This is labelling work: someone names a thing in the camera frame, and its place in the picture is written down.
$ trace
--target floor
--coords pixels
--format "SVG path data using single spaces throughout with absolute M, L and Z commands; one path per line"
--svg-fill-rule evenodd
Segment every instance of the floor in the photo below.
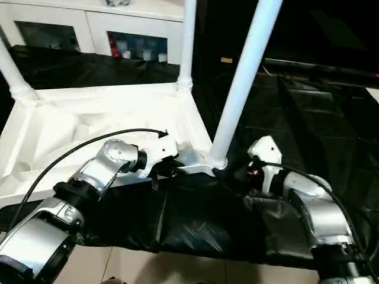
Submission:
M 111 277 L 127 284 L 305 284 L 311 270 L 215 260 L 183 254 L 77 246 L 55 284 L 99 284 Z

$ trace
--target white tubular frame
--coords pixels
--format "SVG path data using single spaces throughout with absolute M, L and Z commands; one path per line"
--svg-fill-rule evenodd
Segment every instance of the white tubular frame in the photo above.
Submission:
M 9 84 L 14 99 L 36 99 L 35 90 L 24 80 L 0 38 L 0 71 Z
M 277 20 L 282 0 L 259 0 L 232 86 L 216 132 L 213 146 L 205 157 L 210 169 L 224 169 L 226 155 L 239 118 L 246 103 L 254 78 L 261 63 L 272 29 Z M 197 0 L 185 0 L 182 63 L 178 89 L 192 88 L 192 57 L 194 49 Z M 34 99 L 36 92 L 23 79 L 5 45 L 0 40 L 0 71 L 6 78 L 14 99 Z
M 196 4 L 197 0 L 185 0 L 184 2 L 183 50 L 178 78 L 179 89 L 192 87 L 192 57 L 195 39 Z
M 259 0 L 207 161 L 224 169 L 226 154 L 258 71 L 282 0 Z

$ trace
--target black plastic sheet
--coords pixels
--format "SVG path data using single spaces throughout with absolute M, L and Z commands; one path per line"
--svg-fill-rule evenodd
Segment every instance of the black plastic sheet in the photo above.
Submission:
M 93 54 L 16 47 L 13 55 L 37 89 L 174 82 L 178 74 L 177 66 Z M 193 97 L 213 136 L 233 68 L 211 74 L 196 75 Z M 158 191 L 150 183 L 114 188 L 86 223 L 81 243 L 312 268 L 295 210 L 243 180 L 246 160 L 241 157 L 255 140 L 272 135 L 284 164 L 327 179 L 350 204 L 372 250 L 377 235 L 362 214 L 378 228 L 378 104 L 362 88 L 281 77 L 256 78 L 229 151 L 228 171 L 220 179 L 197 174 L 162 180 Z M 11 209 L 0 212 L 3 229 Z

